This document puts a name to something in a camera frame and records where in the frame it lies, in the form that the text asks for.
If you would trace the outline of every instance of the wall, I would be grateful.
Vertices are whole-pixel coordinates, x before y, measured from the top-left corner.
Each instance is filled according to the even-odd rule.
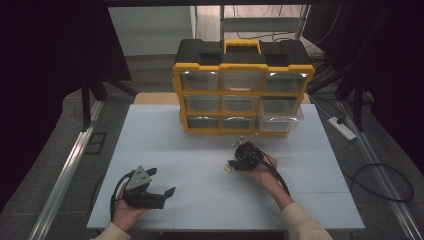
[[[125,56],[176,54],[193,38],[194,7],[109,8]]]

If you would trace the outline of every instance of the mechanical part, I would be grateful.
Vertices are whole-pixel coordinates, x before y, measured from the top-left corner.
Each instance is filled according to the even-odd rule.
[[[123,199],[128,206],[135,208],[163,209],[166,199],[174,195],[175,187],[165,191],[164,194],[152,194],[147,192],[147,188],[152,181],[150,176],[155,175],[156,172],[156,168],[145,171],[142,166],[139,166],[137,170],[134,171],[124,188]]]

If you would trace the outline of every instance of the white power strip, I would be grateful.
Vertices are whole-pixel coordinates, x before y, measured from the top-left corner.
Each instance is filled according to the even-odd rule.
[[[328,119],[328,122],[333,126],[343,137],[345,137],[348,141],[351,141],[356,138],[356,135],[350,131],[343,123],[338,124],[337,118],[332,117]]]

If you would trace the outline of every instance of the white table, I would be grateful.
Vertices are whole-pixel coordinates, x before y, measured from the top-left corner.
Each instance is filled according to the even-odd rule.
[[[326,229],[364,224],[343,178],[317,110],[301,105],[304,120],[286,137],[252,142],[278,160],[290,193]],[[284,229],[272,198],[241,172],[224,167],[240,135],[192,135],[180,126],[178,105],[132,105],[87,227],[110,221],[109,201],[118,180],[142,165],[156,167],[148,191],[176,187],[162,210],[150,210],[134,229],[152,231],[278,231]]]

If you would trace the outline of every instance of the storage organizer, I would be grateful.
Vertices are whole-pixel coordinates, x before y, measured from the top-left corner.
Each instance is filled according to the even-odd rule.
[[[186,132],[260,135],[286,135],[302,121],[315,73],[297,40],[184,39],[173,71]]]

